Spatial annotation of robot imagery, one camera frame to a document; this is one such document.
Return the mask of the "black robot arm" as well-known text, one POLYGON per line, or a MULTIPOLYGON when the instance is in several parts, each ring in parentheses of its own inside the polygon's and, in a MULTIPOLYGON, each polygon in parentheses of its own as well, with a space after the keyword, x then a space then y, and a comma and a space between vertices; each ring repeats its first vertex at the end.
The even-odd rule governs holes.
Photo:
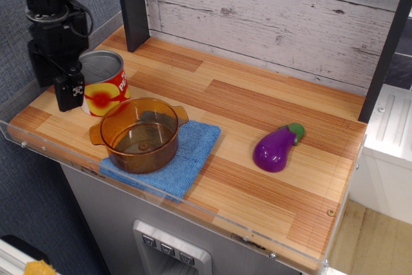
POLYGON ((39 86, 53 86, 60 111, 82 106, 85 81, 79 57, 89 48, 90 11, 76 0, 26 0, 28 52, 39 86))

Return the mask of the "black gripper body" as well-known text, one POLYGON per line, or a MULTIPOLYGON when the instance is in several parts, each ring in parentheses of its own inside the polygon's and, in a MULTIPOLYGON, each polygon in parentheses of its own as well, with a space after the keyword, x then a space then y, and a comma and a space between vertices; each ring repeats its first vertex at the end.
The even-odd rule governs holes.
POLYGON ((60 80, 73 88, 84 85, 80 54, 89 48, 93 26, 91 13, 84 7, 64 7, 56 14, 45 15, 27 9, 32 40, 28 50, 32 68, 41 87, 60 80))

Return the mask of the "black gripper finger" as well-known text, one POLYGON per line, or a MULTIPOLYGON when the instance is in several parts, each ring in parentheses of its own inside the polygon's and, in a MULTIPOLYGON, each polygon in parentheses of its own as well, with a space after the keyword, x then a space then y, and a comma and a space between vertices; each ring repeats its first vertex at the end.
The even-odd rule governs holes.
POLYGON ((69 111, 82 106, 84 100, 84 76, 77 68, 70 68, 53 78, 55 95, 60 111, 69 111))

